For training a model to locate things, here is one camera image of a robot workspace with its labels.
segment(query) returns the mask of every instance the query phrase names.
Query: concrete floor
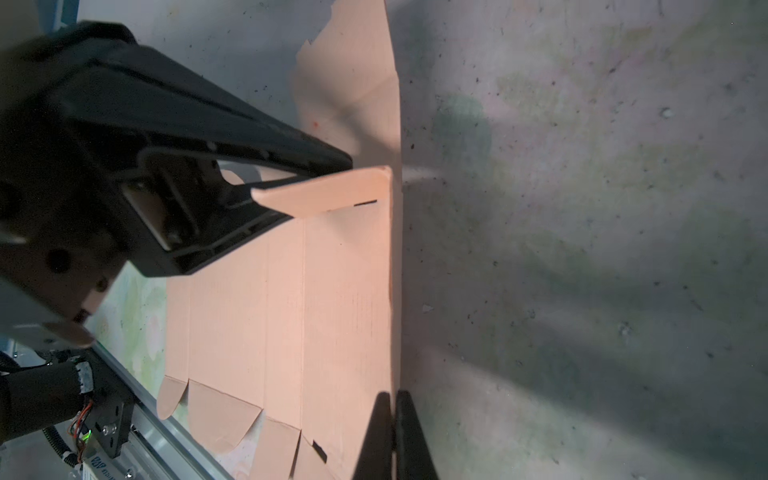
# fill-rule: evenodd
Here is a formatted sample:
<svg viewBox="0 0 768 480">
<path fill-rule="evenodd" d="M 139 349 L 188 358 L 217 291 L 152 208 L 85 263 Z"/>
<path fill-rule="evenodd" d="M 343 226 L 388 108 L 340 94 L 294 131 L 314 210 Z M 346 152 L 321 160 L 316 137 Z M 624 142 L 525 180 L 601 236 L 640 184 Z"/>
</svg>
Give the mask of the concrete floor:
<svg viewBox="0 0 768 480">
<path fill-rule="evenodd" d="M 402 383 L 441 478 L 768 478 L 768 2 L 390 25 Z"/>
</svg>

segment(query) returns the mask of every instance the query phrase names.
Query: red wire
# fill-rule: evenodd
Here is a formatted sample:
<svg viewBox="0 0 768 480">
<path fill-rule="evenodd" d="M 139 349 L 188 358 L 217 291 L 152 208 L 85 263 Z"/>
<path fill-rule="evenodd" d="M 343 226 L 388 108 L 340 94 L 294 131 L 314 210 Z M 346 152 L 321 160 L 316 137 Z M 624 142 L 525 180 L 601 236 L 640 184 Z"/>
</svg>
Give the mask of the red wire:
<svg viewBox="0 0 768 480">
<path fill-rule="evenodd" d="M 68 433 L 72 437 L 72 440 L 74 441 L 74 446 L 78 450 L 78 463 L 82 463 L 83 458 L 83 452 L 85 451 L 85 443 L 81 441 L 78 436 L 80 435 L 80 428 L 82 427 L 82 422 L 85 421 L 85 418 L 88 416 L 88 413 L 91 411 L 91 408 L 94 405 L 93 399 L 91 399 L 88 402 L 88 405 L 85 406 L 80 413 L 78 413 L 78 416 L 72 420 L 72 423 L 69 424 Z"/>
</svg>

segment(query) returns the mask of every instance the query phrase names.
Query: black cable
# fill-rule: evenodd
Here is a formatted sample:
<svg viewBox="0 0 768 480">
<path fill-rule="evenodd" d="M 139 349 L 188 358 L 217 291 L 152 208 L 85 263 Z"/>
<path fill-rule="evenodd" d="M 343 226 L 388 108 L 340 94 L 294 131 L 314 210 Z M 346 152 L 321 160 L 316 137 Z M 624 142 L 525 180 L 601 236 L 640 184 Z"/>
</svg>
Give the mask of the black cable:
<svg viewBox="0 0 768 480">
<path fill-rule="evenodd" d="M 69 451 L 69 445 L 64 442 L 64 439 L 59 435 L 56 427 L 51 426 L 43 429 L 43 435 L 48 443 L 51 444 L 56 455 L 61 458 L 64 463 L 74 468 L 78 464 L 78 454 Z M 69 455 L 64 457 L 64 453 L 69 452 Z"/>
<path fill-rule="evenodd" d="M 6 373 L 16 373 L 16 372 L 24 372 L 25 370 L 33 370 L 37 369 L 42 366 L 47 366 L 47 363 L 43 363 L 42 365 L 35 365 L 35 366 L 18 366 L 18 363 L 16 363 L 13 358 L 0 350 L 0 372 L 6 372 Z"/>
<path fill-rule="evenodd" d="M 25 370 L 25 369 L 20 367 L 18 363 L 15 360 L 13 360 L 13 358 L 9 354 L 0 350 L 0 371 L 15 373 L 15 372 L 21 372 L 22 370 Z M 69 451 L 69 445 L 67 445 L 64 439 L 61 437 L 61 435 L 59 435 L 58 430 L 56 429 L 55 426 L 44 428 L 43 435 L 45 435 L 45 439 L 48 440 L 48 443 L 51 445 L 54 452 L 56 452 L 56 455 L 59 458 L 61 458 L 61 460 L 63 460 L 64 463 L 71 466 L 72 468 L 74 468 L 74 466 L 78 464 L 78 454 L 71 452 L 66 457 L 63 456 L 66 452 Z"/>
</svg>

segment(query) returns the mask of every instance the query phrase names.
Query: cardboard box flap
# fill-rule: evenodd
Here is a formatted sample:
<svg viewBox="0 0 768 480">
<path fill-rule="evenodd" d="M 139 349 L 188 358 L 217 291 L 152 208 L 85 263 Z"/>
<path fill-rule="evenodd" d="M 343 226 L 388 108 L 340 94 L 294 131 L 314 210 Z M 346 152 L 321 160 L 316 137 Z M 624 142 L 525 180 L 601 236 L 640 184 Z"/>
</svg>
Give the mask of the cardboard box flap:
<svg viewBox="0 0 768 480">
<path fill-rule="evenodd" d="M 261 408 L 190 381 L 189 426 L 209 452 L 231 452 L 261 413 Z"/>
<path fill-rule="evenodd" d="M 296 55 L 296 109 L 300 118 L 322 124 L 364 103 L 392 79 L 397 82 L 384 0 L 337 0 L 326 27 Z M 312 125 L 305 125 L 310 134 Z"/>
<path fill-rule="evenodd" d="M 265 207 L 295 218 L 389 198 L 392 169 L 373 167 L 313 178 L 269 190 L 252 189 L 251 197 Z"/>
<path fill-rule="evenodd" d="M 166 286 L 165 376 L 157 394 L 157 416 L 173 414 L 187 388 L 190 348 L 190 283 L 168 281 Z"/>
<path fill-rule="evenodd" d="M 302 431 L 338 478 L 392 388 L 391 220 L 389 198 L 306 220 Z"/>
<path fill-rule="evenodd" d="M 299 448 L 299 438 L 299 429 L 266 417 L 253 454 L 250 479 L 287 480 Z"/>
</svg>

